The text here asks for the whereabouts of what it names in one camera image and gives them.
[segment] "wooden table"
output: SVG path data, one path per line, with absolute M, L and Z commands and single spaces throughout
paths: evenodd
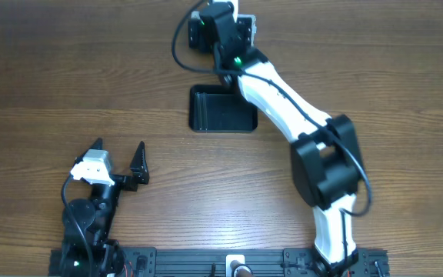
M 124 174 L 146 143 L 151 183 L 122 196 L 122 245 L 312 245 L 288 143 L 263 114 L 246 135 L 188 127 L 191 86 L 218 83 L 170 54 L 193 3 L 0 0 L 0 274 L 47 274 L 62 182 L 99 136 Z M 354 121 L 375 192 L 356 242 L 387 249 L 393 275 L 443 275 L 443 0 L 243 0 L 241 12 L 257 15 L 256 45 L 292 88 Z M 184 61 L 210 64 L 186 44 Z

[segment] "black cable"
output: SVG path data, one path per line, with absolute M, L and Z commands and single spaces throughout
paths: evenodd
M 360 212 L 352 212 L 352 211 L 348 211 L 347 209 L 340 209 L 339 210 L 341 213 L 341 220 L 342 220 L 341 227 L 342 227 L 342 231 L 343 231 L 343 245 L 344 245 L 344 250 L 345 250 L 345 261 L 346 261 L 347 256 L 348 256 L 347 255 L 348 254 L 348 247 L 347 247 L 347 242 L 346 242 L 345 214 L 350 215 L 350 216 L 357 216 L 357 217 L 364 216 L 368 213 L 368 211 L 370 210 L 371 204 L 372 204 L 373 194 L 372 194 L 372 189 L 371 189 L 370 181 L 368 180 L 367 173 L 365 172 L 363 167 L 360 165 L 360 163 L 358 162 L 356 157 L 353 156 L 353 154 L 350 152 L 350 150 L 348 148 L 346 148 L 345 145 L 343 145 L 342 141 L 339 138 L 337 138 L 335 136 L 335 134 L 333 134 L 331 131 L 327 130 L 326 128 L 323 128 L 314 119 L 312 119 L 297 104 L 297 102 L 295 102 L 295 100 L 292 97 L 290 97 L 290 95 L 288 95 L 288 93 L 283 88 L 281 88 L 279 85 L 275 84 L 272 80 L 266 79 L 266 78 L 258 76 L 258 75 L 253 75 L 253 74 L 250 74 L 250 73 L 247 73 L 244 71 L 220 70 L 220 69 L 211 70 L 211 69 L 206 69 L 206 68 L 194 68 L 194 67 L 183 64 L 178 59 L 177 53 L 175 51 L 175 45 L 177 44 L 177 38 L 178 38 L 178 35 L 182 29 L 182 26 L 184 26 L 185 22 L 188 20 L 191 13 L 194 10 L 196 10 L 204 1 L 205 0 L 200 0 L 195 5 L 193 5 L 189 9 L 189 11 L 184 15 L 182 20 L 179 22 L 179 24 L 175 30 L 175 33 L 174 33 L 174 38 L 172 39 L 172 57 L 174 58 L 175 62 L 177 62 L 177 64 L 181 68 L 189 70 L 191 72 L 202 73 L 202 74 L 216 74 L 216 75 L 237 75 L 237 76 L 245 75 L 245 76 L 248 76 L 251 78 L 256 78 L 258 80 L 266 82 L 266 83 L 268 83 L 268 85 L 272 85 L 273 87 L 275 87 L 279 91 L 279 93 L 281 93 L 284 97 L 286 97 L 286 99 L 288 99 L 290 101 L 290 103 L 293 104 L 293 106 L 300 112 L 300 114 L 305 118 L 305 120 L 309 121 L 311 124 L 313 124 L 315 127 L 317 127 L 317 129 L 324 132 L 353 161 L 355 168 L 357 169 L 358 173 L 360 173 L 360 176 L 364 181 L 365 188 L 367 190 L 367 203 L 365 204 L 365 207 Z
M 68 200 L 66 200 L 66 194 L 65 194 L 66 193 L 66 188 L 68 187 L 68 184 L 69 184 L 69 182 L 72 179 L 73 179 L 73 177 L 70 174 L 68 176 L 68 178 L 66 179 L 65 183 L 62 184 L 62 189 L 61 189 L 62 204 L 65 205 L 65 210 L 68 213 L 68 217 L 72 221 L 72 223 L 76 227 L 76 229 L 78 230 L 78 233 L 79 233 L 80 237 L 82 238 L 83 244 L 85 245 L 86 254 L 88 255 L 88 262 L 90 263 L 90 273 L 88 274 L 88 276 L 92 277 L 92 272 L 93 272 L 93 255 L 92 255 L 92 250 L 90 249 L 90 245 L 88 245 L 88 243 L 86 242 L 85 235 L 83 234 L 82 228 L 78 224 L 78 221 L 76 221 L 76 218 L 73 215 L 73 211 L 71 210 L 71 208 L 69 208 Z

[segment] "wood grain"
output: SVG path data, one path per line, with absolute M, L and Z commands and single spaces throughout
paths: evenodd
M 309 247 L 311 209 L 288 143 L 197 134 L 170 41 L 192 0 L 0 0 L 0 275 L 45 275 L 62 240 L 62 182 L 97 137 L 127 173 L 144 140 L 150 185 L 122 195 L 111 237 L 160 249 Z M 354 220 L 393 275 L 443 275 L 443 1 L 244 0 L 257 46 L 310 103 L 355 123 L 375 190 Z M 179 42 L 182 59 L 210 65 Z M 72 185 L 70 198 L 85 197 Z M 363 204 L 359 195 L 358 205 Z

